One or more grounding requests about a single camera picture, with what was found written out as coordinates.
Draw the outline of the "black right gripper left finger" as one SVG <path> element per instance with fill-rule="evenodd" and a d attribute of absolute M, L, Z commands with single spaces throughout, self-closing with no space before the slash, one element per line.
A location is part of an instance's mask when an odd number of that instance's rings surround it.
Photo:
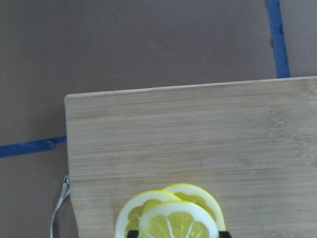
<path fill-rule="evenodd" d="M 138 230 L 130 230 L 127 233 L 127 238 L 138 238 L 139 231 Z"/>

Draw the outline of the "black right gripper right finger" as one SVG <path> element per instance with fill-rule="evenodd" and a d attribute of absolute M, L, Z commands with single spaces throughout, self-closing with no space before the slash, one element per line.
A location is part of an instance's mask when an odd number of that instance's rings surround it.
<path fill-rule="evenodd" d="M 232 238 L 229 231 L 219 231 L 219 238 Z"/>

